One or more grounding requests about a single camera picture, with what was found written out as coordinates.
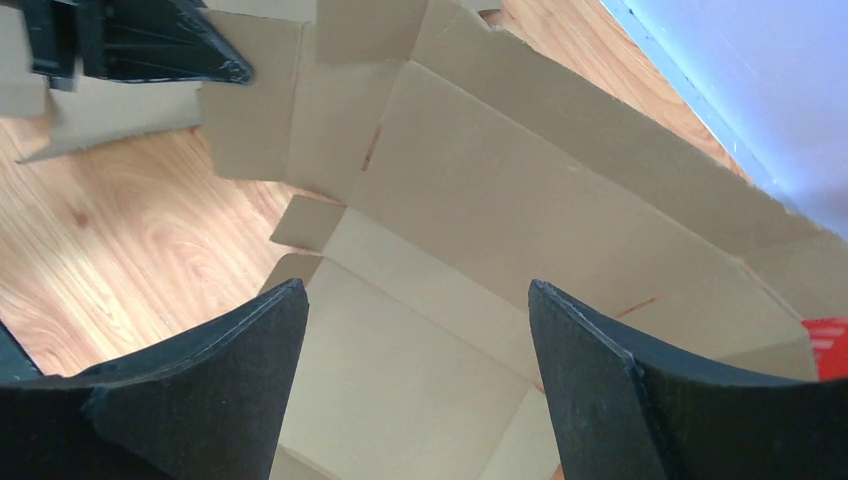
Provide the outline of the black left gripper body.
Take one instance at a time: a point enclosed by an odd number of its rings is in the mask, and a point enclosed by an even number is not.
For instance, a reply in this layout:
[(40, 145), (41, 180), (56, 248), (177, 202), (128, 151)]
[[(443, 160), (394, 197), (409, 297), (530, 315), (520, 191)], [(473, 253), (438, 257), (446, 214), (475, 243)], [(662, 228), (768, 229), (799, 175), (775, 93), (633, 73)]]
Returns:
[(22, 0), (31, 71), (46, 78), (48, 87), (73, 91), (75, 78), (104, 79), (104, 1)]

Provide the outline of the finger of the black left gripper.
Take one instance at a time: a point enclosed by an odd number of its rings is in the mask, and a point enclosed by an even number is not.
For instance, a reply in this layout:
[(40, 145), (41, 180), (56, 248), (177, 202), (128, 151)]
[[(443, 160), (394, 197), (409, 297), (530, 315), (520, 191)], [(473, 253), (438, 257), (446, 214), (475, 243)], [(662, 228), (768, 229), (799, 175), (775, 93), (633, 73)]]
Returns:
[(201, 7), (198, 1), (101, 1), (99, 77), (250, 84), (254, 69)]

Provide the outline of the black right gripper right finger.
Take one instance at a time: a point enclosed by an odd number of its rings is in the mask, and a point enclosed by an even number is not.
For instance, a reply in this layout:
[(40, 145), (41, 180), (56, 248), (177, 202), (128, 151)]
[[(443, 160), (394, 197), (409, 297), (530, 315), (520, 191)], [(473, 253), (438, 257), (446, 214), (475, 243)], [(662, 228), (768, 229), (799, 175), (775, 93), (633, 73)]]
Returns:
[(847, 383), (754, 372), (614, 320), (549, 282), (529, 324), (569, 479), (843, 479)]

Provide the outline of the brown cardboard box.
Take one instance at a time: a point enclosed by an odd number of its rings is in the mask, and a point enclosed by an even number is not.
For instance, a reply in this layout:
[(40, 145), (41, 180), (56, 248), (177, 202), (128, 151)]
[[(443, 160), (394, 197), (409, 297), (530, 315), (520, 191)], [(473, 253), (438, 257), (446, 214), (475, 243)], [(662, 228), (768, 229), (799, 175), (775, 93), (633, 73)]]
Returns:
[(224, 178), (296, 189), (267, 279), (309, 319), (284, 478), (547, 479), (535, 280), (685, 351), (821, 381), (847, 245), (483, 17), (494, 1), (211, 1)]

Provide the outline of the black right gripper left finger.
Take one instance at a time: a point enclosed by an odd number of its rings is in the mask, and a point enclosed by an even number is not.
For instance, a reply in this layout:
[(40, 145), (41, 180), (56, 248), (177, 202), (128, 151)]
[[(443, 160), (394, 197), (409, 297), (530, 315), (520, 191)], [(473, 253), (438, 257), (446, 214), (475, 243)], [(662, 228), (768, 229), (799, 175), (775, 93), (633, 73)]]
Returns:
[(77, 375), (1, 386), (5, 479), (266, 479), (309, 302), (290, 279)]

